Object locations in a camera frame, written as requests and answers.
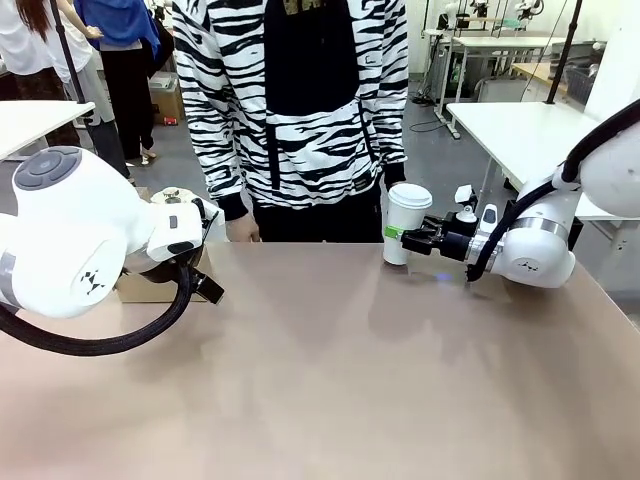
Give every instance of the striped jacket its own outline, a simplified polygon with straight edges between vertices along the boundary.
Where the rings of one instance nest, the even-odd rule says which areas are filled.
[[[258,205],[294,209],[404,179],[404,0],[175,0],[173,22],[191,141],[227,219],[246,212],[243,179]]]

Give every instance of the person's right hand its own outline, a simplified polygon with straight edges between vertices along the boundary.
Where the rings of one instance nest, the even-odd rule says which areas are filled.
[[[227,237],[232,242],[259,242],[258,224],[250,213],[227,222]]]
[[[91,40],[96,40],[102,38],[104,35],[102,35],[102,31],[98,27],[87,27],[85,36]]]

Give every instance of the gray joint cap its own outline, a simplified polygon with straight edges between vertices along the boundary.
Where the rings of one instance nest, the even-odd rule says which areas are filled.
[[[49,147],[31,155],[16,170],[13,181],[20,190],[42,190],[61,182],[78,168],[78,147]]]

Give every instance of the paper cup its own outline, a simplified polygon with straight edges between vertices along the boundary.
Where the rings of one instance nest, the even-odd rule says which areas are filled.
[[[426,188],[411,183],[401,183],[389,190],[387,225],[400,230],[413,230],[422,225],[427,208],[433,203]],[[409,252],[399,240],[384,238],[384,260],[393,265],[406,265]]]

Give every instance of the cup lid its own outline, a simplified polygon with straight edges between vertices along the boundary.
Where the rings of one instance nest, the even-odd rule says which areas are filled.
[[[389,199],[406,208],[427,208],[433,204],[429,190],[413,183],[399,183],[392,187]]]

